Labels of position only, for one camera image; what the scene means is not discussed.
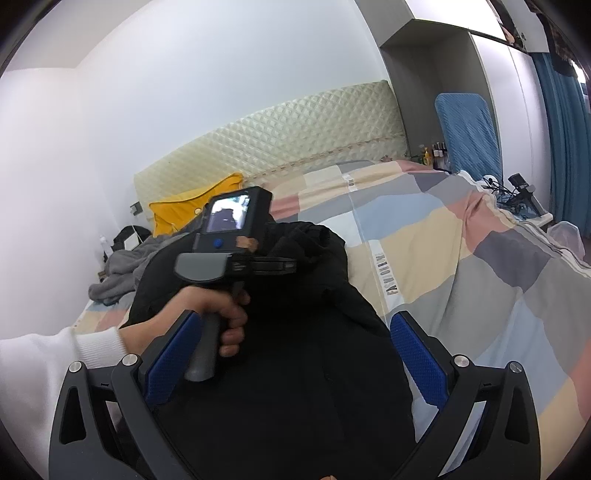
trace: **blue ironing board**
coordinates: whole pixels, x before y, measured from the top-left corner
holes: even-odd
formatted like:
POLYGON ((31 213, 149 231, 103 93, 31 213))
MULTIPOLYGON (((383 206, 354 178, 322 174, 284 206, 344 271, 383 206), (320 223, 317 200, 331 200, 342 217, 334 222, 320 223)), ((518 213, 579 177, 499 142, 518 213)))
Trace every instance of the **blue ironing board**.
POLYGON ((466 170, 474 180, 494 175, 502 184, 499 145, 484 98, 475 93, 440 93, 435 110, 453 171, 466 170))

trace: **translucent plastic bag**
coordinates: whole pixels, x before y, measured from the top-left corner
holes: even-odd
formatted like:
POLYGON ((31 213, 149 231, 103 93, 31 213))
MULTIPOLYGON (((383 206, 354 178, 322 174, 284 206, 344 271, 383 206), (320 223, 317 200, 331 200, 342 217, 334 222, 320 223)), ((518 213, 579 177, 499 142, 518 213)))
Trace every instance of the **translucent plastic bag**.
POLYGON ((576 225, 570 222, 557 223, 548 228, 548 235, 563 247, 568 248, 579 260, 583 260, 585 247, 576 225))

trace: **white sleeve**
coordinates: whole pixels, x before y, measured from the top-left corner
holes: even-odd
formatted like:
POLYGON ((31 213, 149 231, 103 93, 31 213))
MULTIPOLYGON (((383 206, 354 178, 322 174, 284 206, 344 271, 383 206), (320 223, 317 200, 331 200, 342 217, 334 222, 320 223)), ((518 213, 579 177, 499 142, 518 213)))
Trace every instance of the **white sleeve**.
POLYGON ((75 335, 70 327, 54 336, 0 340, 0 420, 30 465, 48 478, 49 441, 61 384, 68 366, 116 365, 127 354, 113 327, 75 335))

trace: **ceiling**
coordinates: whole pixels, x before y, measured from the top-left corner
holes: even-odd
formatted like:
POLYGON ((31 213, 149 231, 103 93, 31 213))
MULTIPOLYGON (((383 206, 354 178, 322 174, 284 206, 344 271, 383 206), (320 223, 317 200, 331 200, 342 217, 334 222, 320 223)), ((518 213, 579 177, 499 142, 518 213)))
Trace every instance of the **ceiling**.
POLYGON ((61 0, 29 33, 7 71, 74 68, 125 19, 151 0, 61 0))

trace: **headboard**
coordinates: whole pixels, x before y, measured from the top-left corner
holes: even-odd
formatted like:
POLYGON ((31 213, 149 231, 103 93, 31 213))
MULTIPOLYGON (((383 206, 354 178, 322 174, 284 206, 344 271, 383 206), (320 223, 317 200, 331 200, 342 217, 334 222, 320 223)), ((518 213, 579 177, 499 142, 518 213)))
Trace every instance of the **headboard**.
POLYGON ((405 158, 407 151, 398 102, 383 80, 284 102, 217 128, 137 173, 134 185, 151 220, 150 202, 234 171, 252 179, 307 163, 405 158))

